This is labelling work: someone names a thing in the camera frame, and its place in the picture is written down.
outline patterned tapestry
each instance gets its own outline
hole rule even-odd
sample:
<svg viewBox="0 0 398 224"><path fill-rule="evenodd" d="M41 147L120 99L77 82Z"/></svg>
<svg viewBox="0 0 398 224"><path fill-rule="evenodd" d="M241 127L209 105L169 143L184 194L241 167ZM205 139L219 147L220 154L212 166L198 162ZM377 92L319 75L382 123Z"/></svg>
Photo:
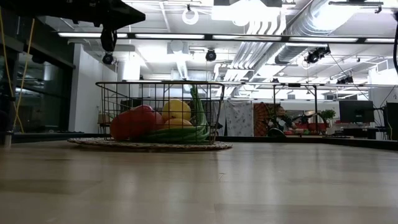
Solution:
<svg viewBox="0 0 398 224"><path fill-rule="evenodd" d="M251 101L225 101L228 136L253 136Z"/></svg>
<svg viewBox="0 0 398 224"><path fill-rule="evenodd" d="M255 103L253 104L253 123L254 123L254 136L261 137L267 136L268 123L271 117L274 115L274 104L273 103Z"/></svg>

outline seated person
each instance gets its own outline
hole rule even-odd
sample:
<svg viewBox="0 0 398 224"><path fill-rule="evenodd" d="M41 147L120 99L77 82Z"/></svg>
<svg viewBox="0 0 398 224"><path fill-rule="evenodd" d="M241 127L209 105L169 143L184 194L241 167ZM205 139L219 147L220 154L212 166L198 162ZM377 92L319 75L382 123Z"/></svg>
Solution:
<svg viewBox="0 0 398 224"><path fill-rule="evenodd" d="M276 117L271 119L268 123L268 127L277 128L279 130L288 131L289 128L296 129L296 125L292 120L286 116L285 109L281 106L276 108Z"/></svg>

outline metal wire basket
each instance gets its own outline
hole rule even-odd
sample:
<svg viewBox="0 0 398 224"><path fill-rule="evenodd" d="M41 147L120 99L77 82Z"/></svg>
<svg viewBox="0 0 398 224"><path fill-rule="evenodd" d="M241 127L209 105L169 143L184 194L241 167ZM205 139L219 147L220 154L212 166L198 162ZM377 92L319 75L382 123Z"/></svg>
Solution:
<svg viewBox="0 0 398 224"><path fill-rule="evenodd" d="M100 128L109 141L213 144L224 85L216 82L98 82Z"/></svg>

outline round jute mat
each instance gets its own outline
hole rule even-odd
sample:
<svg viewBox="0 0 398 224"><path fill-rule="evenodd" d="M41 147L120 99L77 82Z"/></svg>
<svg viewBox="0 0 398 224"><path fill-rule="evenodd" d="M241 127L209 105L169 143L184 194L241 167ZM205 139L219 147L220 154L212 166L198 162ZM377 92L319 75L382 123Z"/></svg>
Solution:
<svg viewBox="0 0 398 224"><path fill-rule="evenodd" d="M181 152L181 151L215 151L223 149L231 149L232 144L225 142L215 142L214 144L160 144L160 143L141 143L141 142L118 142L105 140L103 138L71 138L68 142L89 145L89 146L103 146L109 151L111 148L117 148L117 151L167 151L167 152Z"/></svg>

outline yellow lemon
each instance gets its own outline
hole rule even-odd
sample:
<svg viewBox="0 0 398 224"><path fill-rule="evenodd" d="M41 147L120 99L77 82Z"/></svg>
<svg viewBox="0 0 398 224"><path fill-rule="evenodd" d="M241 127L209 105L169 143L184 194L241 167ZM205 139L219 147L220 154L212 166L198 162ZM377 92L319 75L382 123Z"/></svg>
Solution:
<svg viewBox="0 0 398 224"><path fill-rule="evenodd" d="M170 100L163 107L162 117L164 121L174 118L182 118L189 121L191 108L181 100Z"/></svg>
<svg viewBox="0 0 398 224"><path fill-rule="evenodd" d="M174 118L166 121L166 123L164 123L163 128L191 128L191 127L193 127L191 122L181 118Z"/></svg>

